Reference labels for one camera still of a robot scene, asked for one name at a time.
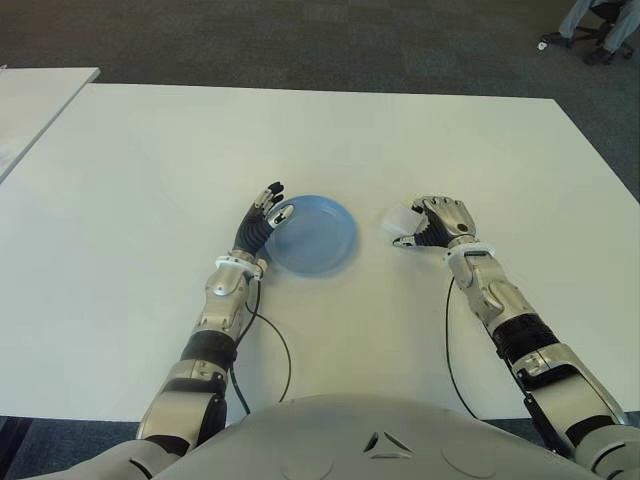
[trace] white table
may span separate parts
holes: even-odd
[[[556,335],[640,408],[638,204],[555,102],[88,85],[0,187],[0,413],[138,420],[215,258],[274,180],[339,201],[360,235],[334,277],[267,275],[262,311],[291,346],[290,397],[462,409],[444,361],[442,251],[392,248],[378,226],[388,206],[448,194]],[[459,291],[451,315],[469,404],[526,416]],[[237,373],[254,408],[279,396],[286,363],[265,325]]]
[[[97,68],[0,70],[0,182]]]

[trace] office chair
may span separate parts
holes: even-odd
[[[586,28],[586,27],[576,27],[576,30],[580,32],[586,33],[586,35],[582,35],[580,37],[575,37],[568,47],[573,46],[575,42],[582,42],[585,40],[596,40],[596,45],[599,47],[604,43],[605,37],[609,34],[611,29],[615,26],[616,20],[618,19],[618,15],[620,15],[620,10],[624,6],[624,2],[622,3],[601,3],[600,5],[596,5],[595,7],[591,7],[593,13],[598,15],[600,18],[604,20],[600,28]],[[620,51],[625,51],[623,54],[624,58],[629,60],[633,56],[634,49],[628,43],[624,42],[620,46]]]

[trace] blue plate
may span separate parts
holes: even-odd
[[[294,197],[293,214],[271,234],[265,248],[272,260],[305,276],[334,273],[351,259],[356,222],[339,203],[318,195]]]

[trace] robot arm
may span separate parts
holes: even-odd
[[[113,447],[43,480],[146,480],[225,427],[227,373],[243,331],[243,307],[251,279],[262,280],[257,259],[273,230],[294,207],[273,207],[284,197],[278,182],[264,190],[245,215],[229,255],[219,257],[205,286],[202,313],[160,390],[145,413],[137,440]]]
[[[604,478],[638,478],[640,430],[626,425],[611,394],[507,279],[494,250],[476,238],[465,205],[421,197],[412,208],[426,215],[429,225],[394,245],[447,249],[445,262],[456,284],[517,379],[547,446]]]

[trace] black wire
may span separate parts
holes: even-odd
[[[240,345],[240,342],[242,341],[244,336],[247,334],[247,332],[251,328],[251,325],[253,325],[254,320],[258,316],[258,308],[260,308],[260,290],[261,290],[261,288],[262,287],[260,285],[260,282],[258,282],[258,291],[256,293],[256,305],[255,305],[255,307],[253,307],[253,311],[249,310],[253,315],[251,315],[251,320],[249,320],[249,323],[247,324],[247,327],[242,331],[242,333],[238,337],[238,341],[236,342],[236,346]]]
[[[233,385],[233,389],[236,392],[236,396],[238,397],[238,400],[240,400],[240,403],[242,404],[244,413],[246,415],[249,415],[251,413],[251,409],[249,409],[249,405],[247,404],[247,401],[245,400],[244,395],[242,395],[242,392],[240,391],[240,387],[238,386],[238,380],[236,379],[236,372],[233,369],[233,364],[231,364],[231,366],[229,367],[229,376],[231,377],[231,384]]]
[[[458,398],[462,402],[462,405],[464,405],[464,408],[467,409],[467,412],[469,412],[469,415],[471,415],[473,418],[478,420],[478,417],[476,416],[476,414],[471,411],[471,409],[469,408],[469,405],[467,405],[467,402],[465,402],[464,398],[462,398],[462,394],[460,393],[460,390],[458,390],[458,384],[456,383],[456,379],[453,376],[453,369],[451,368],[451,355],[449,354],[449,301],[451,300],[451,290],[453,289],[454,281],[455,281],[455,278],[452,278],[451,283],[449,284],[449,292],[447,293],[447,305],[445,307],[445,312],[444,312],[444,342],[445,342],[445,351],[447,353],[447,368],[449,369],[449,376],[451,377],[451,383],[453,383],[453,388],[455,388],[456,393],[458,394]]]
[[[258,282],[258,290],[256,293],[256,306],[254,307],[255,309],[252,312],[253,314],[251,315],[251,320],[249,320],[247,327],[242,331],[242,333],[238,337],[238,340],[236,341],[236,348],[240,345],[240,342],[242,341],[244,336],[247,334],[247,332],[251,328],[251,325],[253,325],[253,322],[258,316],[258,308],[260,307],[260,290],[261,290],[261,286],[260,286],[260,282]],[[251,413],[251,409],[249,408],[249,404],[247,403],[247,400],[244,398],[244,395],[240,390],[240,386],[238,385],[238,379],[236,378],[236,372],[233,368],[233,363],[231,364],[231,367],[229,367],[229,376],[231,377],[231,384],[233,385],[233,390],[236,392],[236,396],[238,397],[238,400],[240,400],[240,403],[242,404],[244,413],[249,415]]]
[[[247,310],[249,310],[251,312],[251,309],[249,308],[248,304],[245,304],[245,306],[247,307]],[[268,318],[260,315],[259,313],[256,312],[251,312],[251,313],[255,313],[255,315],[264,320],[265,322],[267,322],[267,324],[273,328],[273,330],[278,334],[278,336],[280,337],[280,340],[282,341],[282,346],[284,347],[284,351],[287,354],[287,364],[288,364],[288,373],[287,373],[287,383],[284,386],[284,391],[282,392],[282,395],[280,395],[280,399],[278,400],[278,403],[281,403],[284,400],[284,397],[287,396],[287,392],[289,391],[289,386],[291,385],[291,352],[289,351],[289,346],[287,345],[287,341],[284,339],[284,336],[282,335],[282,333],[280,333],[280,330],[278,330],[278,327],[276,327],[271,320],[269,320]]]

